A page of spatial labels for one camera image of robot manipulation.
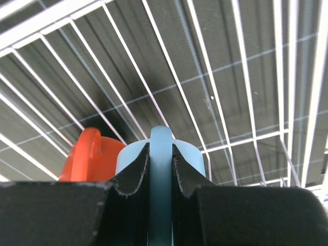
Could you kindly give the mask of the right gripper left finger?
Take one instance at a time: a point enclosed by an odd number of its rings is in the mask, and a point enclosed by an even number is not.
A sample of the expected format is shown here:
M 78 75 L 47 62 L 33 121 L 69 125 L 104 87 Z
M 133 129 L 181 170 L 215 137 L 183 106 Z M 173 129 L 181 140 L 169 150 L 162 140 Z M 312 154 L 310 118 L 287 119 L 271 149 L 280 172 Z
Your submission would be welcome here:
M 149 150 L 106 182 L 1 183 L 1 245 L 146 245 Z

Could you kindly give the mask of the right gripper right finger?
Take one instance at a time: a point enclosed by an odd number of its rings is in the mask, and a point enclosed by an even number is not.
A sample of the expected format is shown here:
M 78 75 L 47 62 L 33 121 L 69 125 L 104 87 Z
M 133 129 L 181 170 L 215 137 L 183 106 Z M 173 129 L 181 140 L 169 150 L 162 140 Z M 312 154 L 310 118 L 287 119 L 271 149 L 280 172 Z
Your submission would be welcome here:
M 175 245 L 327 245 L 327 215 L 306 189 L 217 186 L 178 147 L 172 189 Z

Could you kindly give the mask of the light blue mug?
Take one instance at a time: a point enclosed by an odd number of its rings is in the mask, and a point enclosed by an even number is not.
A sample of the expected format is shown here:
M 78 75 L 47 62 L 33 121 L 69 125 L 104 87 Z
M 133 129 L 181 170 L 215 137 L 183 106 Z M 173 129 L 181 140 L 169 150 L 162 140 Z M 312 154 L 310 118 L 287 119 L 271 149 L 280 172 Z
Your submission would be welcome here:
M 150 144 L 150 228 L 147 245 L 172 245 L 173 145 L 183 158 L 206 177 L 203 156 L 194 145 L 174 139 L 168 127 L 156 126 L 149 139 L 129 144 L 120 151 L 116 174 L 132 163 L 146 143 Z

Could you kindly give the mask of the orange mug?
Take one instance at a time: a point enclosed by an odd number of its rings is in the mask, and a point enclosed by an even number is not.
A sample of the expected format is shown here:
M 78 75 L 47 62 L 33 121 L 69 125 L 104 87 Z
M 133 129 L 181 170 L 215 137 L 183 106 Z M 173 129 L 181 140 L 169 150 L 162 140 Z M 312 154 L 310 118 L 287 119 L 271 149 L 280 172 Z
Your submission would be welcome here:
M 59 181 L 98 182 L 115 176 L 117 158 L 126 146 L 119 140 L 102 136 L 97 128 L 82 131 L 59 177 Z

